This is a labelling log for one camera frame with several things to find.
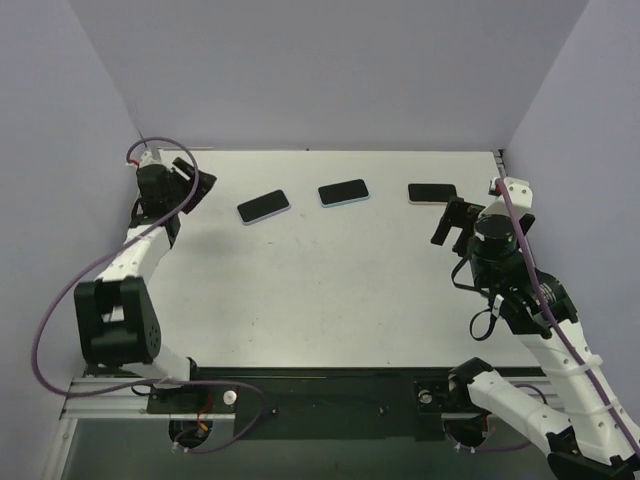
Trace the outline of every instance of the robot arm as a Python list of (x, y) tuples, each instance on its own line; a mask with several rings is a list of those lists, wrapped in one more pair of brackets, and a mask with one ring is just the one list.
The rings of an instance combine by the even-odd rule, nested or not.
[[(193, 167), (176, 159), (167, 168), (149, 154), (137, 169), (140, 196), (131, 212), (125, 243), (138, 241), (115, 257), (91, 282), (74, 291), (82, 354), (89, 364), (117, 367), (143, 378), (190, 380), (194, 363), (162, 342), (160, 326), (147, 291), (160, 259), (173, 247), (180, 230), (175, 215), (140, 237), (172, 211), (193, 186)], [(199, 172), (198, 190), (182, 210), (189, 213), (213, 187), (216, 178)], [(167, 387), (158, 383), (156, 387)]]
[[(517, 179), (506, 179), (505, 184), (526, 231), (534, 220), (526, 213), (531, 206), (531, 190)], [(432, 243), (442, 245), (452, 226), (462, 228), (454, 251), (462, 257), (461, 264), (471, 265), (473, 287), (467, 289), (482, 293), (488, 299), (492, 323), (504, 319), (536, 357), (563, 401), (564, 413), (535, 402), (479, 359), (452, 371), (452, 394), (462, 391), (471, 403), (491, 411), (529, 438), (545, 453), (558, 478), (633, 478), (632, 472), (640, 469), (639, 459), (609, 409), (616, 410), (636, 441), (640, 428), (620, 406), (602, 374), (602, 359), (587, 345), (564, 287), (555, 277), (536, 271), (551, 311), (584, 365), (576, 362), (544, 317), (506, 215), (502, 197), (487, 208), (453, 198)], [(601, 384), (609, 405), (603, 404), (587, 371)]]

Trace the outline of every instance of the wire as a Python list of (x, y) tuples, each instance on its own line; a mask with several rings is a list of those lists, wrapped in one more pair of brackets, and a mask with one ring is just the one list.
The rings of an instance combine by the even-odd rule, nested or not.
[(488, 312), (491, 312), (490, 308), (481, 310), (478, 313), (476, 313), (473, 317), (471, 317), (471, 321), (469, 322), (469, 334), (471, 335), (471, 338), (473, 338), (476, 342), (484, 342), (487, 338), (491, 336), (491, 334), (493, 333), (493, 330), (496, 328), (496, 322), (498, 321), (498, 319), (493, 315), (491, 315), (489, 317), (489, 327), (487, 327), (487, 331), (480, 337), (476, 337), (473, 334), (473, 326), (475, 325), (476, 320), (480, 317), (480, 315)]
[[(522, 250), (522, 257), (527, 267), (527, 273), (529, 274), (529, 279), (531, 280), (531, 284), (533, 285), (533, 290), (536, 294), (538, 302), (542, 307), (542, 312), (544, 313), (544, 316), (549, 322), (549, 324), (553, 327), (553, 329), (558, 334), (558, 338), (560, 339), (560, 341), (564, 344), (566, 349), (569, 350), (569, 353), (571, 354), (573, 359), (576, 361), (576, 363), (580, 366), (584, 366), (585, 365), (584, 359), (580, 356), (578, 351), (571, 344), (571, 341), (569, 340), (569, 338), (562, 331), (562, 328), (560, 327), (558, 320), (556, 320), (555, 316), (553, 315), (553, 312), (551, 312), (551, 309), (549, 308), (549, 304), (547, 303), (547, 299), (544, 296), (544, 293), (542, 292), (542, 287), (540, 286), (540, 282), (538, 281), (538, 276), (536, 275), (535, 261), (533, 259), (533, 255), (531, 254), (531, 249), (529, 248), (529, 243), (527, 242), (527, 238), (525, 237), (524, 232), (522, 231), (522, 227), (520, 226), (518, 214), (516, 213), (515, 207), (513, 206), (513, 202), (511, 201), (511, 196), (509, 195), (509, 189), (505, 185), (504, 180), (502, 178), (496, 179), (496, 184), (500, 187), (500, 190), (502, 191), (502, 197), (504, 198), (505, 206), (507, 207), (507, 211), (509, 212), (509, 218), (511, 219), (511, 224), (513, 225), (513, 228), (516, 232), (516, 238), (520, 245), (520, 249)], [(593, 388), (598, 393), (598, 396), (602, 400), (602, 403), (605, 405), (605, 407), (607, 407), (609, 414), (611, 415), (611, 417), (613, 417), (613, 420), (620, 428), (620, 431), (622, 432), (624, 437), (627, 439), (627, 442), (629, 442), (629, 445), (635, 452), (636, 456), (640, 458), (640, 445), (638, 445), (638, 442), (629, 431), (629, 428), (624, 424), (624, 422), (622, 421), (622, 417), (620, 417), (616, 409), (612, 408), (611, 399), (609, 398), (604, 387), (596, 377), (596, 374), (593, 373), (593, 370), (591, 369), (585, 370), (585, 374), (591, 381), (591, 384), (593, 385)]]
[(68, 392), (66, 390), (63, 390), (61, 388), (58, 388), (58, 387), (52, 385), (44, 377), (44, 375), (42, 374), (42, 370), (40, 369), (40, 365), (38, 363), (38, 348), (40, 346), (40, 341), (42, 340), (42, 334), (44, 333), (44, 329), (47, 326), (47, 323), (49, 322), (49, 319), (51, 318), (51, 315), (53, 314), (55, 309), (58, 307), (58, 305), (60, 304), (62, 299), (67, 295), (67, 293), (69, 293), (69, 291), (74, 287), (74, 285), (76, 283), (78, 283), (82, 278), (84, 278), (84, 276), (87, 275), (89, 272), (91, 272), (93, 269), (95, 269), (96, 267), (102, 265), (103, 263), (111, 260), (113, 257), (119, 255), (120, 253), (125, 251), (127, 248), (129, 248), (131, 245), (134, 245), (137, 242), (139, 242), (143, 237), (145, 237), (146, 235), (151, 233), (154, 229), (156, 229), (160, 225), (164, 224), (171, 217), (173, 217), (174, 215), (177, 215), (180, 211), (182, 211), (182, 209), (191, 201), (191, 199), (195, 195), (196, 190), (198, 188), (198, 182), (200, 180), (200, 173), (198, 171), (198, 162), (196, 161), (195, 157), (193, 156), (193, 153), (191, 153), (191, 151), (187, 147), (185, 147), (183, 144), (181, 144), (180, 142), (177, 142), (175, 140), (172, 140), (172, 139), (166, 138), (166, 137), (142, 138), (142, 139), (138, 140), (137, 142), (135, 142), (133, 145), (131, 145), (131, 147), (129, 147), (129, 150), (127, 151), (125, 159), (128, 161), (131, 158), (131, 154), (132, 154), (133, 150), (137, 146), (139, 146), (139, 145), (141, 145), (141, 144), (143, 144), (145, 142), (151, 142), (151, 141), (170, 143), (170, 144), (175, 145), (176, 147), (184, 150), (184, 152), (187, 154), (187, 156), (189, 157), (189, 159), (193, 163), (193, 168), (194, 168), (193, 186), (191, 187), (191, 190), (189, 191), (189, 193), (187, 194), (185, 199), (178, 206), (176, 206), (176, 208), (174, 208), (169, 213), (167, 213), (165, 216), (163, 216), (162, 218), (157, 220), (154, 224), (149, 226), (149, 228), (147, 228), (140, 235), (138, 235), (137, 237), (129, 240), (128, 242), (125, 242), (121, 247), (119, 247), (115, 251), (110, 252), (110, 253), (108, 253), (106, 255), (103, 255), (102, 257), (100, 257), (97, 260), (95, 260), (94, 262), (92, 262), (90, 265), (87, 265), (80, 272), (78, 272), (69, 281), (69, 283), (67, 283), (64, 287), (62, 287), (62, 290), (60, 290), (58, 295), (55, 296), (53, 301), (47, 307), (47, 310), (45, 311), (42, 319), (40, 320), (40, 324), (38, 325), (38, 328), (36, 329), (36, 333), (35, 333), (35, 336), (34, 336), (34, 339), (33, 339), (33, 345), (31, 346), (31, 370), (33, 371), (33, 374), (36, 377), (36, 380), (40, 383), (40, 385), (42, 385), (44, 388), (46, 388), (51, 393), (55, 393), (56, 395), (61, 395), (63, 397), (67, 397), (67, 398), (91, 397), (91, 396), (100, 395), (100, 394), (103, 394), (103, 393), (115, 392), (117, 390), (122, 390), (124, 388), (135, 387), (137, 385), (149, 385), (150, 383), (158, 383), (158, 382), (161, 381), (161, 379), (154, 379), (154, 380), (144, 379), (144, 380), (137, 380), (137, 381), (129, 382), (129, 383), (123, 383), (123, 384), (120, 384), (120, 385), (114, 385), (112, 387), (102, 388), (102, 389), (99, 389), (99, 390), (93, 390), (93, 391), (89, 391), (89, 392), (73, 392), (73, 393), (71, 393), (71, 392)]
[[(103, 263), (105, 263), (107, 261), (110, 261), (113, 257), (119, 255), (124, 250), (129, 248), (131, 245), (135, 245), (142, 238), (144, 238), (146, 235), (151, 233), (155, 228), (157, 228), (160, 225), (164, 224), (171, 217), (173, 217), (174, 215), (177, 215), (179, 212), (181, 212), (182, 209), (191, 201), (191, 199), (193, 198), (193, 196), (196, 193), (196, 190), (198, 188), (198, 183), (200, 181), (200, 172), (198, 170), (198, 162), (196, 161), (195, 157), (193, 156), (193, 153), (191, 153), (191, 150), (189, 150), (187, 147), (185, 147), (180, 142), (177, 142), (175, 140), (172, 140), (172, 139), (166, 138), (166, 137), (142, 138), (142, 139), (138, 140), (137, 142), (135, 142), (133, 145), (131, 145), (129, 147), (129, 150), (127, 151), (127, 154), (126, 154), (125, 158), (127, 160), (129, 160), (131, 158), (131, 154), (132, 154), (133, 150), (136, 147), (138, 147), (139, 145), (143, 144), (143, 143), (146, 145), (147, 142), (166, 142), (166, 143), (170, 143), (170, 144), (175, 145), (176, 147), (182, 149), (187, 154), (187, 156), (191, 160), (191, 163), (193, 164), (193, 169), (194, 169), (194, 176), (193, 176), (194, 178), (193, 178), (193, 185), (191, 187), (191, 190), (189, 191), (189, 193), (187, 194), (185, 199), (178, 206), (176, 206), (176, 208), (174, 208), (172, 211), (167, 213), (165, 216), (163, 216), (162, 218), (157, 220), (153, 225), (149, 226), (149, 228), (147, 228), (144, 232), (142, 232), (137, 237), (129, 240), (128, 242), (125, 242), (124, 245), (122, 245), (120, 248), (116, 249), (113, 252), (108, 253), (107, 255), (103, 255), (102, 257), (98, 258), (97, 260), (92, 262), (90, 265), (88, 265), (87, 267), (82, 269), (78, 274), (76, 274), (69, 281), (69, 283), (67, 283), (62, 288), (62, 290), (60, 290), (58, 295), (56, 295), (56, 297), (53, 299), (51, 304), (47, 307), (47, 310), (45, 311), (42, 319), (40, 320), (40, 324), (38, 325), (38, 328), (36, 329), (36, 333), (35, 333), (35, 336), (34, 336), (34, 339), (33, 339), (33, 345), (31, 346), (31, 370), (33, 371), (33, 375), (36, 377), (36, 380), (40, 383), (40, 385), (42, 385), (49, 392), (54, 393), (56, 395), (61, 395), (61, 396), (66, 397), (66, 398), (92, 397), (92, 396), (95, 396), (95, 395), (101, 395), (103, 393), (115, 392), (115, 391), (123, 390), (123, 389), (126, 389), (126, 388), (132, 388), (133, 389), (133, 387), (136, 387), (136, 386), (142, 386), (142, 385), (151, 386), (151, 385), (153, 385), (155, 383), (167, 383), (167, 384), (176, 385), (176, 386), (186, 386), (186, 385), (232, 386), (232, 387), (244, 388), (246, 390), (251, 390), (254, 393), (257, 393), (260, 396), (261, 400), (262, 400), (262, 408), (260, 409), (260, 411), (255, 415), (255, 417), (252, 419), (252, 421), (245, 428), (243, 428), (237, 435), (235, 435), (229, 442), (223, 444), (220, 447), (217, 447), (216, 449), (211, 450), (211, 451), (217, 451), (217, 450), (220, 450), (221, 448), (229, 446), (232, 443), (235, 443), (237, 440), (239, 440), (245, 433), (247, 433), (258, 422), (258, 419), (262, 416), (262, 414), (266, 410), (267, 398), (266, 398), (264, 392), (262, 390), (260, 390), (258, 387), (255, 387), (255, 386), (253, 386), (251, 384), (248, 384), (248, 383), (238, 382), (238, 381), (235, 381), (235, 380), (189, 380), (189, 381), (182, 381), (182, 380), (174, 380), (172, 378), (168, 378), (168, 379), (160, 379), (160, 378), (151, 378), (151, 379), (149, 379), (149, 378), (145, 378), (145, 379), (136, 380), (136, 381), (133, 381), (133, 382), (121, 383), (119, 385), (114, 385), (112, 387), (101, 388), (101, 389), (98, 389), (98, 390), (92, 390), (92, 391), (89, 391), (89, 392), (68, 392), (66, 390), (63, 390), (63, 389), (61, 389), (59, 387), (56, 387), (53, 384), (51, 384), (44, 377), (44, 375), (42, 373), (42, 370), (40, 369), (40, 365), (38, 363), (38, 348), (40, 346), (40, 341), (42, 340), (42, 335), (44, 333), (44, 329), (47, 326), (47, 323), (49, 322), (49, 320), (51, 318), (51, 315), (55, 311), (56, 307), (60, 304), (62, 299), (65, 297), (65, 295), (67, 293), (69, 293), (69, 291), (73, 288), (73, 286), (76, 283), (78, 283), (86, 274), (91, 272), (94, 268), (100, 266), (101, 264), (103, 264)], [(202, 452), (194, 452), (194, 453), (209, 453), (209, 452), (202, 451)]]
[(136, 390), (136, 387), (131, 387), (131, 391), (134, 393), (134, 395), (137, 395), (138, 397), (148, 397), (151, 395), (151, 393), (144, 393), (139, 390)]
[(205, 404), (204, 408), (198, 412), (198, 415), (196, 416), (196, 422), (198, 423), (200, 428), (205, 432), (209, 431), (209, 427), (207, 427), (204, 423), (202, 423), (202, 421), (200, 420), (200, 415), (202, 415), (203, 413), (207, 413), (209, 410), (211, 410), (212, 405), (213, 405), (213, 396), (209, 394), (207, 396), (207, 403)]
[[(547, 396), (544, 394), (544, 392), (542, 390), (540, 390), (538, 387), (536, 387), (535, 385), (531, 385), (530, 383), (518, 383), (515, 384), (514, 387), (517, 388), (529, 388), (531, 390), (533, 390), (534, 392), (536, 392), (539, 396), (540, 399), (542, 400), (542, 403), (544, 403), (545, 405), (549, 405), (549, 402), (547, 401)], [(466, 445), (462, 445), (460, 442), (458, 442), (453, 435), (451, 435), (451, 432), (449, 431), (449, 429), (446, 429), (447, 432), (447, 436), (453, 440), (454, 442), (456, 442), (456, 447), (462, 450), (466, 450), (468, 452), (472, 452), (472, 453), (509, 453), (509, 452), (517, 452), (518, 450), (523, 450), (527, 447), (530, 447), (531, 445), (533, 445), (530, 441), (526, 441), (523, 443), (518, 443), (516, 445), (509, 445), (509, 446), (505, 446), (505, 447), (484, 447), (484, 448), (472, 448), (472, 447), (468, 447)]]
[[(260, 398), (262, 400), (262, 408), (258, 411), (258, 413), (256, 413), (254, 415), (254, 417), (251, 419), (251, 421), (249, 423), (247, 423), (247, 425), (240, 430), (238, 433), (236, 433), (230, 440), (222, 443), (221, 445), (215, 446), (215, 447), (211, 447), (211, 448), (207, 448), (207, 449), (203, 449), (203, 450), (195, 450), (195, 449), (185, 449), (184, 452), (185, 453), (194, 453), (194, 454), (208, 454), (208, 453), (215, 453), (218, 452), (220, 450), (222, 450), (223, 448), (227, 448), (231, 445), (233, 445), (234, 443), (236, 443), (238, 440), (240, 440), (245, 434), (247, 434), (249, 432), (249, 430), (251, 430), (256, 423), (258, 423), (258, 420), (260, 420), (260, 417), (262, 416), (262, 414), (266, 411), (266, 407), (267, 407), (267, 397), (265, 396), (265, 394), (262, 392), (262, 390), (260, 390), (257, 387), (254, 387), (253, 385), (249, 385), (243, 382), (226, 382), (226, 381), (218, 381), (218, 380), (204, 380), (203, 382), (205, 382), (205, 385), (235, 385), (238, 387), (242, 387), (242, 388), (247, 388), (249, 390), (252, 390), (254, 392), (256, 392), (258, 395), (260, 395)], [(187, 385), (193, 385), (193, 384), (199, 384), (199, 381), (195, 381), (195, 382), (182, 382), (184, 384)], [(187, 433), (192, 433), (192, 432), (197, 432), (199, 430), (200, 427), (194, 427), (191, 428), (189, 430), (185, 430), (183, 432), (180, 432), (178, 435), (175, 436), (175, 438), (173, 439), (174, 445), (178, 443), (178, 441)]]
[(458, 262), (458, 264), (453, 267), (453, 270), (451, 271), (451, 282), (453, 283), (453, 286), (460, 289), (460, 290), (467, 290), (469, 292), (476, 292), (479, 293), (480, 295), (482, 295), (484, 298), (489, 299), (489, 294), (487, 292), (485, 292), (484, 290), (482, 290), (481, 288), (477, 288), (477, 287), (473, 287), (471, 285), (464, 285), (462, 283), (458, 283), (456, 282), (456, 276), (458, 275), (458, 273), (460, 272), (460, 270), (462, 270), (462, 267), (465, 266), (465, 264), (469, 261), (469, 255), (465, 255), (464, 257), (462, 257), (462, 259)]

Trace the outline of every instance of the phone screen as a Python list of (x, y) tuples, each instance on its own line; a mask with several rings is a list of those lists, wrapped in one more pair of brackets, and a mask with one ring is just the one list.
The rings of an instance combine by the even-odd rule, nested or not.
[(447, 203), (457, 196), (456, 186), (448, 183), (409, 184), (409, 203)]
[(238, 205), (238, 213), (242, 218), (242, 223), (250, 225), (277, 213), (284, 212), (290, 207), (291, 205), (284, 192), (276, 190)]
[(325, 207), (344, 205), (369, 198), (369, 190), (362, 179), (325, 185), (318, 188), (318, 194), (320, 202)]

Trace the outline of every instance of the purple wall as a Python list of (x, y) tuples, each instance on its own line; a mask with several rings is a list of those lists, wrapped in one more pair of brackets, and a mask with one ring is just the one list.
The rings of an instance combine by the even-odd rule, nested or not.
[(640, 2), (592, 0), (507, 148), (531, 182), (532, 247), (571, 293), (640, 421)]
[[(111, 79), (65, 0), (0, 6), (0, 478), (40, 478), (63, 399), (34, 380), (39, 317), (69, 278), (122, 240), (136, 138)], [(70, 299), (45, 332), (57, 385), (79, 371)]]
[(145, 135), (503, 148), (587, 0), (70, 0)]

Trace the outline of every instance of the cable tie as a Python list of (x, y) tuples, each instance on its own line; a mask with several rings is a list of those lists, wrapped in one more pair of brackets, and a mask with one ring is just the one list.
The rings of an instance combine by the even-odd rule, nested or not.
[(161, 383), (168, 382), (169, 380), (172, 380), (172, 379), (173, 377), (171, 375), (167, 375), (166, 377), (164, 377), (162, 380), (158, 382), (158, 385), (160, 385)]
[(572, 368), (545, 368), (545, 375), (556, 377), (574, 377), (576, 375), (582, 375), (587, 370), (591, 370), (594, 367), (602, 365), (602, 357), (600, 355), (591, 355), (584, 361), (584, 365), (576, 365)]
[(573, 410), (573, 409), (564, 409), (564, 413), (566, 413), (567, 415), (571, 416), (571, 415), (583, 415), (583, 416), (587, 416), (587, 417), (591, 417), (593, 415), (599, 415), (601, 413), (605, 413), (609, 410), (613, 409), (617, 409), (618, 407), (620, 407), (620, 400), (618, 400), (618, 397), (612, 397), (609, 399), (609, 404), (608, 405), (601, 405), (599, 407), (593, 408), (589, 411), (586, 410)]

